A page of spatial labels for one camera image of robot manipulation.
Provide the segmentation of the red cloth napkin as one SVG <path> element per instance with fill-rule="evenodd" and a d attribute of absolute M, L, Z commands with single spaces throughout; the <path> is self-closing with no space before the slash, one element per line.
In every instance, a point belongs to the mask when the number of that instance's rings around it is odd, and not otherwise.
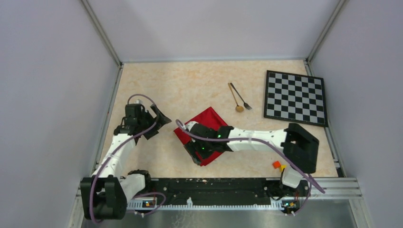
<path fill-rule="evenodd" d="M 191 123 L 195 124 L 193 127 L 188 126 L 187 131 L 199 137 L 209 139 L 220 139 L 224 136 L 228 136 L 229 130 L 233 129 L 233 127 L 228 126 L 212 107 L 205 109 L 187 122 L 188 125 Z M 193 162 L 199 166 L 206 166 L 225 151 L 230 151 L 230 148 L 225 142 L 210 142 L 193 139 L 178 127 L 173 132 L 176 134 Z"/>

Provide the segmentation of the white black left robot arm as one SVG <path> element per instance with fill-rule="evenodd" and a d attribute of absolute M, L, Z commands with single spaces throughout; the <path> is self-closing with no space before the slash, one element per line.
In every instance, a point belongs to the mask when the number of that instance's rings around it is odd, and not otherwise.
<path fill-rule="evenodd" d="M 143 104 L 127 104 L 125 116 L 114 129 L 112 143 L 104 159 L 90 177 L 80 182 L 84 217 L 98 223 L 119 220 L 125 216 L 127 203 L 138 193 L 152 192 L 151 176 L 146 170 L 135 170 L 122 176 L 126 159 L 138 140 L 147 140 L 158 134 L 160 128 L 171 123 L 159 108 L 150 106 L 152 116 Z"/>

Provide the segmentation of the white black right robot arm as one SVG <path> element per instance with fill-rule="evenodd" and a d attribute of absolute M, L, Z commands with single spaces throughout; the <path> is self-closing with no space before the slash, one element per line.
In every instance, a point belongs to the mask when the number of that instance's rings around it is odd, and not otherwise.
<path fill-rule="evenodd" d="M 288 163 L 278 183 L 279 191 L 285 196 L 296 192 L 302 179 L 324 192 L 312 177 L 317 167 L 319 140 L 297 123 L 270 131 L 243 130 L 233 126 L 214 130 L 195 121 L 186 125 L 178 123 L 178 127 L 191 138 L 196 152 L 258 151 L 278 154 Z"/>

